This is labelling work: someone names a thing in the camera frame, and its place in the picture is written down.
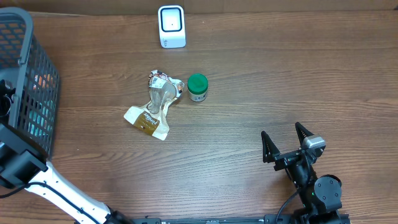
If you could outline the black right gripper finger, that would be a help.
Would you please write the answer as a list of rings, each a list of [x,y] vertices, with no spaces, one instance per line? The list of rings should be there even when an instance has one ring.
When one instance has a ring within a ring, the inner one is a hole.
[[[262,158],[263,158],[263,163],[270,163],[274,162],[275,158],[280,155],[280,151],[276,147],[276,145],[273,143],[269,135],[265,132],[261,132],[261,138],[262,138]]]
[[[308,145],[309,140],[311,140],[310,136],[313,136],[313,133],[310,132],[307,128],[305,128],[301,123],[295,123],[295,129],[297,132],[297,136],[301,145]]]

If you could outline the green lid jar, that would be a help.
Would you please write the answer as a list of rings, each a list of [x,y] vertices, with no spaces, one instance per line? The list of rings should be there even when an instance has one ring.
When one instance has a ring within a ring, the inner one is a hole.
[[[189,97],[192,101],[204,101],[208,95],[208,79],[201,73],[193,74],[188,82]]]

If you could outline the beige brown snack pouch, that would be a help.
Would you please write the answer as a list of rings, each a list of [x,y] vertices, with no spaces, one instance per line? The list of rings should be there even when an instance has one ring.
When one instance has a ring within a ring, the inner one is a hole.
[[[185,84],[160,70],[153,70],[149,74],[148,86],[150,101],[144,106],[130,107],[124,119],[144,133],[164,141],[170,130],[166,120],[169,107],[181,97]]]

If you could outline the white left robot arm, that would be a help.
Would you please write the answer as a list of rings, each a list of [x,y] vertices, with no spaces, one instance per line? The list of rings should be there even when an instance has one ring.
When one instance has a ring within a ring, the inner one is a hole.
[[[48,160],[47,151],[1,119],[1,185],[12,191],[35,193],[72,216],[77,223],[132,223],[122,213],[112,210],[65,179]]]

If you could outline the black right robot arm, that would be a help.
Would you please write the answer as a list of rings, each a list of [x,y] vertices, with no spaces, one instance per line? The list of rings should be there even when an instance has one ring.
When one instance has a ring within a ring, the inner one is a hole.
[[[281,154],[277,146],[265,132],[261,132],[262,160],[273,163],[274,170],[284,170],[293,182],[295,192],[282,204],[271,223],[343,223],[338,210],[342,208],[342,183],[335,175],[318,177],[313,169],[314,163],[321,157],[325,140],[310,132],[301,123],[295,123],[300,146],[298,149]],[[300,197],[303,208],[287,217],[282,216],[286,206],[296,197]]]

